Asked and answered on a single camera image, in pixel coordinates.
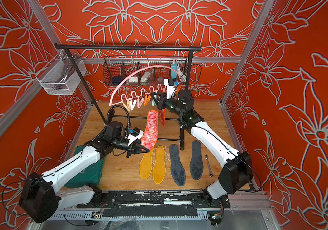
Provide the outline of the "red insole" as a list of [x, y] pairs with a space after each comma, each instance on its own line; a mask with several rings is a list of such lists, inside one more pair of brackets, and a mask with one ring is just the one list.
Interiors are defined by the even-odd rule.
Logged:
[[147, 124], [144, 135], [141, 140], [141, 145], [152, 150], [158, 139], [158, 112], [150, 110], [147, 116]]
[[158, 113], [159, 113], [161, 124], [163, 126], [166, 126], [165, 110], [159, 110]]

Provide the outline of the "red insole front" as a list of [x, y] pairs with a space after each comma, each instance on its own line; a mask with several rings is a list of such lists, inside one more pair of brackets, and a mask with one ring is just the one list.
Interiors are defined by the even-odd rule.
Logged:
[[150, 110], [147, 116], [147, 124], [144, 135], [141, 140], [141, 145], [152, 150], [158, 139], [158, 112]]

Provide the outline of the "yellow insole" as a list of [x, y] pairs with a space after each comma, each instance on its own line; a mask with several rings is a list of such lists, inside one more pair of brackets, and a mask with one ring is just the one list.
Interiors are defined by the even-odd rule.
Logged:
[[158, 146], [155, 149], [155, 163], [152, 172], [152, 178], [155, 184], [161, 184], [166, 175], [165, 148]]
[[145, 153], [141, 159], [139, 168], [141, 179], [146, 180], [151, 174], [153, 152], [154, 149], [152, 149], [150, 152]]

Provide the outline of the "yellow insole front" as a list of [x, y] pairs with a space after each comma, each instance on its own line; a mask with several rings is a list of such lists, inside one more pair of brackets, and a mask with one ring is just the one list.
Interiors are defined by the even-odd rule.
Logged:
[[152, 172], [152, 178], [155, 184], [161, 184], [166, 175], [165, 148], [158, 146], [155, 149], [155, 163]]

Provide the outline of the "dark grey insole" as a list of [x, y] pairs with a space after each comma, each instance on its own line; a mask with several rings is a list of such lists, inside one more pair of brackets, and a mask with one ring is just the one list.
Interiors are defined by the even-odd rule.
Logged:
[[186, 172], [180, 160], [179, 147], [175, 144], [170, 145], [169, 153], [172, 178], [177, 186], [184, 186], [186, 183]]
[[202, 177], [204, 165], [202, 160], [201, 143], [197, 140], [192, 142], [192, 157], [190, 161], [190, 173], [194, 180], [199, 180]]

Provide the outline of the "dark grey insole front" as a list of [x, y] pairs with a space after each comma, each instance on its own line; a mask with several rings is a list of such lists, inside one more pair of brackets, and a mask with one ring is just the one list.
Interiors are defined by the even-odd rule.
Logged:
[[202, 160], [201, 143], [197, 140], [192, 142], [192, 157], [190, 161], [190, 173], [194, 180], [199, 180], [202, 177], [204, 165]]

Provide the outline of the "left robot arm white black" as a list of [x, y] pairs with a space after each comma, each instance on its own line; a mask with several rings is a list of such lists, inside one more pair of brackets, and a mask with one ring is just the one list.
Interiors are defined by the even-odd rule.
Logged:
[[42, 223], [61, 209], [98, 199], [100, 190], [90, 185], [65, 192], [61, 189], [77, 174], [115, 149], [125, 151], [129, 156], [149, 152], [140, 143], [143, 136], [144, 132], [138, 128], [124, 128], [117, 121], [108, 123], [78, 154], [42, 174], [30, 174], [24, 181], [19, 205], [34, 222]]

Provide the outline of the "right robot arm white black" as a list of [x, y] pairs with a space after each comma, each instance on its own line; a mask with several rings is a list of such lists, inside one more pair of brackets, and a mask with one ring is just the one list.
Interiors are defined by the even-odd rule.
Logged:
[[159, 110], [167, 109], [177, 115], [180, 127], [200, 141], [219, 162], [222, 170], [218, 179], [206, 188], [212, 199], [234, 194], [253, 179], [252, 159], [220, 138], [194, 109], [190, 91], [182, 90], [176, 99], [165, 93], [151, 93]]

